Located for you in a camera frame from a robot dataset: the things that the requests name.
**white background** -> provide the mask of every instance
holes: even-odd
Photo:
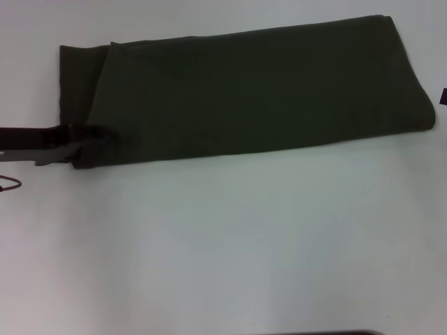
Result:
[[[0,126],[57,124],[61,44],[373,14],[393,17],[435,130],[88,171],[2,163],[24,186],[0,194],[0,334],[445,334],[444,0],[0,0]]]

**olive green towel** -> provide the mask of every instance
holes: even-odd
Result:
[[[60,49],[61,123],[107,126],[76,168],[424,131],[434,108],[390,17]]]

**white table surface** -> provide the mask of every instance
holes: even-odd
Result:
[[[0,0],[0,126],[57,124],[61,44],[373,14],[393,17],[435,130],[88,171],[2,163],[24,186],[0,195],[0,334],[446,334],[443,0]]]

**cable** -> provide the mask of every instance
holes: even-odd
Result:
[[[0,179],[11,180],[11,181],[14,181],[15,183],[17,183],[17,185],[9,186],[9,187],[0,186],[0,192],[10,191],[10,190],[13,190],[15,188],[19,188],[22,185],[22,182],[19,179],[10,178],[10,177],[7,177],[7,176],[0,176]]]

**dark green cloth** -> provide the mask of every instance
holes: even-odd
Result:
[[[107,126],[76,168],[424,131],[434,108],[390,17],[61,47],[61,123]]]

